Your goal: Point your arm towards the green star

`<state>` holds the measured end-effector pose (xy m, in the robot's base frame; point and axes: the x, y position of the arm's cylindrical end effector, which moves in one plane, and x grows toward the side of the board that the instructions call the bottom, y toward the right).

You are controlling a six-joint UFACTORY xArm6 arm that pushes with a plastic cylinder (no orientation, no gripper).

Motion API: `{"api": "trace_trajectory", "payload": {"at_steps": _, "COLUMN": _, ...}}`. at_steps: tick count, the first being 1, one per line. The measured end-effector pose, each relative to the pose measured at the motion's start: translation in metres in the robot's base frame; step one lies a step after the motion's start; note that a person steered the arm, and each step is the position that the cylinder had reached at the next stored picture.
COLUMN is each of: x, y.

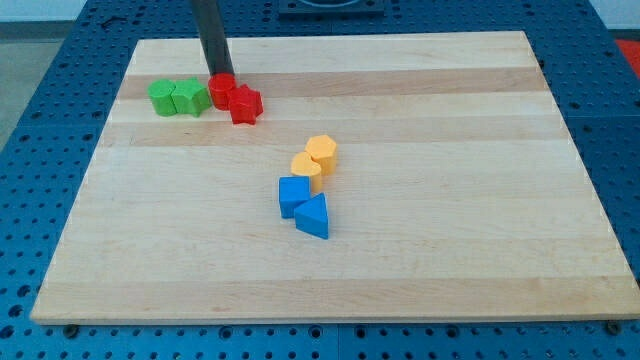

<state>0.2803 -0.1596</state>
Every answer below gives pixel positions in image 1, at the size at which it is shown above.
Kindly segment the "black cylindrical robot arm rod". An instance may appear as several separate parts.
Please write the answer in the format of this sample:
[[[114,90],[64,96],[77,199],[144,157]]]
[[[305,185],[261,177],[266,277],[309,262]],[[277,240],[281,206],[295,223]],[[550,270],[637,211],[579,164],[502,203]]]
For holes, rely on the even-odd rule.
[[[190,4],[209,74],[211,76],[221,73],[234,75],[218,1],[191,0]]]

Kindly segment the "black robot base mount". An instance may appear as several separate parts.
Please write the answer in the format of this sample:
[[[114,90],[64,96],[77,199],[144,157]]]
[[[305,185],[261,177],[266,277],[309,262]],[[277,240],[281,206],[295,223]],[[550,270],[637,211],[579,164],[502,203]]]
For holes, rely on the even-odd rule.
[[[278,16],[379,15],[385,6],[386,0],[279,0]]]

